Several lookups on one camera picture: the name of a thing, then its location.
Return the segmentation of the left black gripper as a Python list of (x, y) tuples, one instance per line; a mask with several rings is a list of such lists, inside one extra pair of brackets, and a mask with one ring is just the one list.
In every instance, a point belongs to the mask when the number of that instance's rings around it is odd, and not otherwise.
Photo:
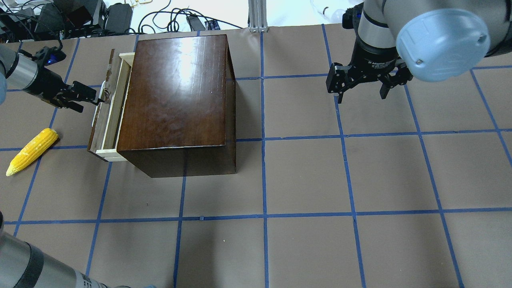
[(73, 81), (72, 85), (65, 84), (60, 75), (45, 67), (38, 68), (37, 75), (24, 91), (59, 109), (71, 109), (78, 113), (84, 111), (84, 106), (74, 101), (96, 106), (104, 102), (95, 89), (78, 81)]

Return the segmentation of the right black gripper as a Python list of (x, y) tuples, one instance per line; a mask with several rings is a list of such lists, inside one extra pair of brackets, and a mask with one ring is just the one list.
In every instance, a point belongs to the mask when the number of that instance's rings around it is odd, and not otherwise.
[(391, 75), (398, 60), (396, 47), (378, 48), (356, 40), (351, 61), (348, 66), (332, 63), (326, 78), (326, 89), (338, 95), (338, 104), (342, 103), (344, 93), (358, 84), (366, 82), (382, 82), (379, 95), (385, 100), (395, 86), (403, 86), (413, 79), (407, 66), (399, 66), (398, 71)]

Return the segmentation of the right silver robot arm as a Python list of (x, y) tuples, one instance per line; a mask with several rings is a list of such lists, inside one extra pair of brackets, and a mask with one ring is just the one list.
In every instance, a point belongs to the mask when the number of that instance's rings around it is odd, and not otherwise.
[(338, 103), (362, 83), (380, 82), (384, 100), (414, 78), (445, 81), (511, 52), (510, 0), (365, 0), (342, 27), (356, 40), (349, 64), (332, 63), (326, 78)]

